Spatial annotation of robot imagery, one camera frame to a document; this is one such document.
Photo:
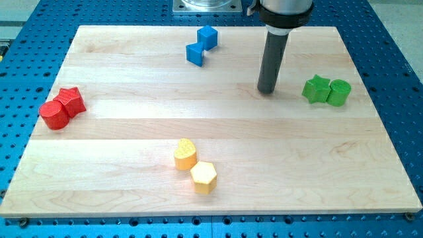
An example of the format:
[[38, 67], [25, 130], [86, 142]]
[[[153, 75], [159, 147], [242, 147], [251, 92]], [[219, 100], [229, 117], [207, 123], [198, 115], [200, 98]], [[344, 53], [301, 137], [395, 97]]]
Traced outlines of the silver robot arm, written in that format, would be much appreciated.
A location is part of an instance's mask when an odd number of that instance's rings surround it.
[[252, 0], [247, 16], [258, 13], [261, 22], [280, 29], [306, 25], [314, 9], [313, 0]]

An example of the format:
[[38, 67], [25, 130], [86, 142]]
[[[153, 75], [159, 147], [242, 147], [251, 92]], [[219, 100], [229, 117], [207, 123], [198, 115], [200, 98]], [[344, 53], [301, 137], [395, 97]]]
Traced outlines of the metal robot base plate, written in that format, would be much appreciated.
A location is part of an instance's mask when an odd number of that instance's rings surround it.
[[173, 0], [173, 13], [241, 13], [241, 0]]

